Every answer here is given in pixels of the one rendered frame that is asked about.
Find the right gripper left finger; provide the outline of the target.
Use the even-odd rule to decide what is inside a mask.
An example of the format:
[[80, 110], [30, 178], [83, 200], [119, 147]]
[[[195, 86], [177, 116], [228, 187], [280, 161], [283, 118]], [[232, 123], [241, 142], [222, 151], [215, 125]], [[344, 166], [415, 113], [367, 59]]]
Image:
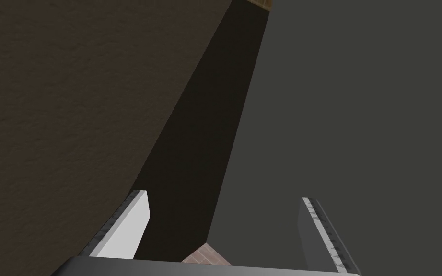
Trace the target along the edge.
[[148, 194], [134, 190], [79, 256], [133, 259], [150, 218]]

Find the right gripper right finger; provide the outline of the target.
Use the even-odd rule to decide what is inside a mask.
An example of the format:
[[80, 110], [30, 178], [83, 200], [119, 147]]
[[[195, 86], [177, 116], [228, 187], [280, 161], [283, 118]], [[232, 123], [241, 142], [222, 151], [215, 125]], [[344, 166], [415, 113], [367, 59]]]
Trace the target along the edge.
[[297, 228], [308, 270], [361, 273], [318, 200], [301, 198]]

